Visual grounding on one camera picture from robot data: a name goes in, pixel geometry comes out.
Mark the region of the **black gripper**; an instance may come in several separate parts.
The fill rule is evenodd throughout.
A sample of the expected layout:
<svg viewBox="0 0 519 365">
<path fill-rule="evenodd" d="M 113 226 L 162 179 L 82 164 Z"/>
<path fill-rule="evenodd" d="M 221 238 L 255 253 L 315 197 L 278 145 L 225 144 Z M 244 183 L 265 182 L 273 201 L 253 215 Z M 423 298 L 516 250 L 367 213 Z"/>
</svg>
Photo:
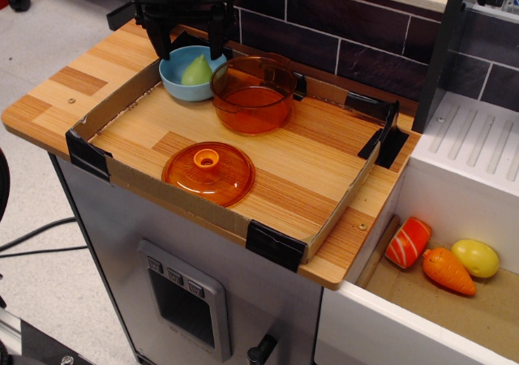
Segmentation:
<svg viewBox="0 0 519 365">
<path fill-rule="evenodd" d="M 170 23 L 208 24 L 211 59 L 223 53 L 225 26 L 235 23 L 234 0 L 131 0 L 157 56 L 169 60 Z"/>
</svg>

